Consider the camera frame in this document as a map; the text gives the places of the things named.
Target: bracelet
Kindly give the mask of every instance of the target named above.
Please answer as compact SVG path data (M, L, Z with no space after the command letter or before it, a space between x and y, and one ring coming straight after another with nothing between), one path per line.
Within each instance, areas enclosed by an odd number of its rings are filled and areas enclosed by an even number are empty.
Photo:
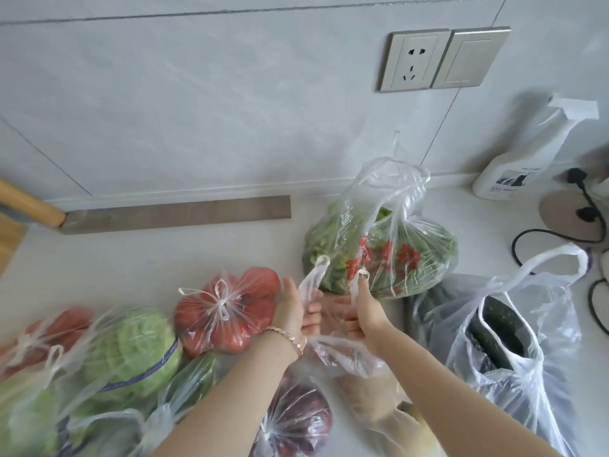
M277 332L282 334L284 337L286 337L288 340L290 340L292 343L294 343L294 345L298 348L298 358L300 359L301 357L303 357L303 348L300 345L300 343L298 343L296 341L296 338L294 338L293 336L291 336L288 332L286 332L283 329L280 329L279 327L267 327L266 329L263 330L263 333L266 332L267 330L272 330L273 332Z

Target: tied plastic bag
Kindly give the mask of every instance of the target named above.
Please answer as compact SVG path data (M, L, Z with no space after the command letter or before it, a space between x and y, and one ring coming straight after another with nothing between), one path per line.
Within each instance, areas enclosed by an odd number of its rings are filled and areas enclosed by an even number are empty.
M364 164L304 237L305 273L318 256L331 258L324 290L347 293L366 268L375 297L405 297L431 288L457 264L455 236L420 215L429 173L404 161L398 136L394 157Z
M120 308L98 318L69 351L54 345L44 364L0 382L0 442L7 456L78 451L82 421L145 399L179 367L181 344L153 308Z
M281 284L270 268L249 268L240 277L222 271L201 290L179 289L184 298L174 323L190 359L203 352L238 354L275 314Z
M330 266L330 257L326 255L319 256L311 272L309 272L298 287L300 301L305 307L315 297L328 266ZM357 279L361 274L366 273L364 269L358 270L356 278L351 282L352 305L355 304L357 297ZM336 321L334 322L329 333L309 337L305 347L307 355L310 355L309 353L313 351L316 357L324 363L328 368L328 374L338 376L347 373L370 378L390 372L388 365L384 361L373 356L361 341L348 339L341 332L340 324Z
M358 421L375 433L384 457L434 457L440 446L421 414L389 373L374 378L343 375L337 386Z
M87 417L74 428L95 424L94 438L79 457L146 457L214 386L212 353L191 361L158 392L154 401L139 408Z
M529 275L558 255L575 255L578 272ZM587 264L586 253L567 244L525 262L511 278L451 275L413 301L419 343L567 457L577 450L561 366L581 337L568 287Z
M250 457L312 457L326 444L332 412L319 387L288 370L260 425Z
M0 377L46 361L55 345L62 346L64 352L70 351L94 316L91 308L77 306L31 323L11 342L0 347Z

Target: spray bottle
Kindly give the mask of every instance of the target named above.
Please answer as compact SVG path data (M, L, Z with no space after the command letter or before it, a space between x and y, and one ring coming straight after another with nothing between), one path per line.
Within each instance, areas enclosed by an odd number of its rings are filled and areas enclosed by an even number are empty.
M556 108L546 125L521 150L506 152L491 161L473 185L482 199L511 200L554 160L571 129L582 120L599 119L596 101L552 96L548 107Z

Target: round base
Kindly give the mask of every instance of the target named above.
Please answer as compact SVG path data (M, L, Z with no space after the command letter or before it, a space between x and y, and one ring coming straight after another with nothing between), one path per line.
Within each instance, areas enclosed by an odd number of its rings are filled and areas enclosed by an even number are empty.
M587 223L577 217L576 211L588 207L588 202L582 194L575 191L552 192L539 204L539 214L546 227L559 234L576 237L585 241L595 241L600 238L600 223L598 220ZM593 250L605 250L607 241L602 244L579 244L591 247Z

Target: wall socket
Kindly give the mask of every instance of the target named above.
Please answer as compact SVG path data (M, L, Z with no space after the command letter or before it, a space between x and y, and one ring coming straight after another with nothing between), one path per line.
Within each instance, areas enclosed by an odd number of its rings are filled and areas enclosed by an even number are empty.
M450 36L450 30L392 33L380 91L430 88Z

